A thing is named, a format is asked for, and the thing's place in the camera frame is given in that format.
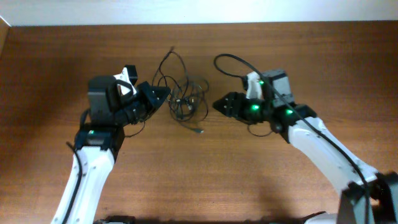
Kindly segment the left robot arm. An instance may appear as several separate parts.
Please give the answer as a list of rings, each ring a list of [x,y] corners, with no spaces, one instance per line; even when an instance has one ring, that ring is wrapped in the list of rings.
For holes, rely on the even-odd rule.
[[[52,223],[93,223],[106,180],[127,137],[124,127],[145,123],[170,88],[142,82],[133,86],[114,76],[88,83],[90,107],[83,112],[73,143],[70,176]]]

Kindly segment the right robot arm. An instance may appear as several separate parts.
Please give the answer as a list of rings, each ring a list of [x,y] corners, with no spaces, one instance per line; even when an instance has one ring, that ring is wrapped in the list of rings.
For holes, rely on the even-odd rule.
[[[397,223],[397,173],[380,173],[327,129],[307,105],[296,104],[284,70],[242,77],[244,92],[229,92],[215,110],[247,126],[268,122],[273,133],[304,153],[340,196],[337,213],[319,212],[300,223]]]

